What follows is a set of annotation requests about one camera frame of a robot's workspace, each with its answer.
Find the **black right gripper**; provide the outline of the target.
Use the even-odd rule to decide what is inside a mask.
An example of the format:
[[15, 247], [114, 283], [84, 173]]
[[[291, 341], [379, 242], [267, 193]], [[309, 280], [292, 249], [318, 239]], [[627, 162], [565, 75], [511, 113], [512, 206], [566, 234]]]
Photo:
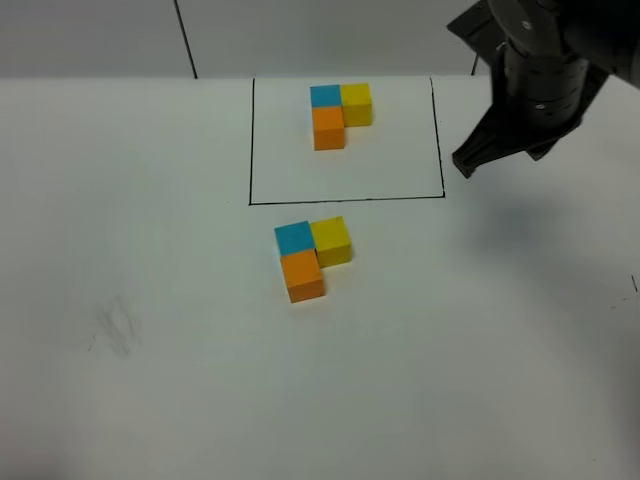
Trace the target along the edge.
[[480, 166], [525, 152], [543, 158], [580, 126], [608, 73], [565, 38], [562, 1], [478, 1], [448, 25], [491, 70], [492, 103], [452, 161]]

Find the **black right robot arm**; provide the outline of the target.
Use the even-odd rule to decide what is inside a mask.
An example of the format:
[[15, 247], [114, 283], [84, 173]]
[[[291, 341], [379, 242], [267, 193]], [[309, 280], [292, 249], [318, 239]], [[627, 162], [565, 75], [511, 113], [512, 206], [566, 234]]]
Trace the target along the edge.
[[452, 155], [465, 178], [520, 152], [543, 158], [609, 77], [639, 84], [635, 0], [478, 1], [447, 28], [491, 70], [491, 106]]

